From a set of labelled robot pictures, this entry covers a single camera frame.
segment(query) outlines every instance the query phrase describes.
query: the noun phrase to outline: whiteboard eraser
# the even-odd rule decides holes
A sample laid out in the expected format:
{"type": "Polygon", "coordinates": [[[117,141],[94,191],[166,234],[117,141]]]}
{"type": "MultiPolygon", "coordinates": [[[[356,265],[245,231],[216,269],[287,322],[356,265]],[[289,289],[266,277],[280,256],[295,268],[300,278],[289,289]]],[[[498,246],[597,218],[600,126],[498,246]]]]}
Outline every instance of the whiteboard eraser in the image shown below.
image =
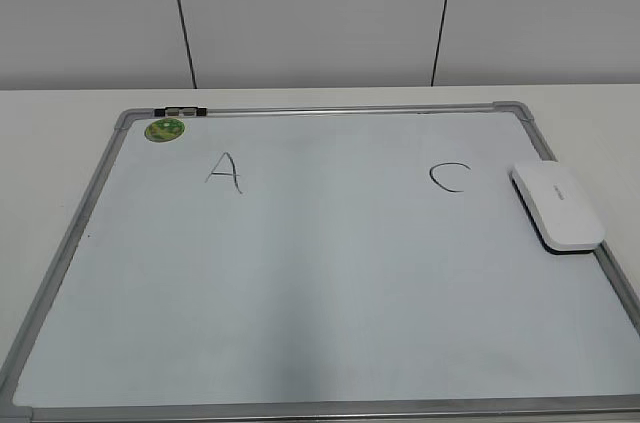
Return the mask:
{"type": "Polygon", "coordinates": [[[548,250],[587,252],[602,243],[604,226],[568,168],[556,161],[521,162],[513,165],[511,179],[548,250]]]}

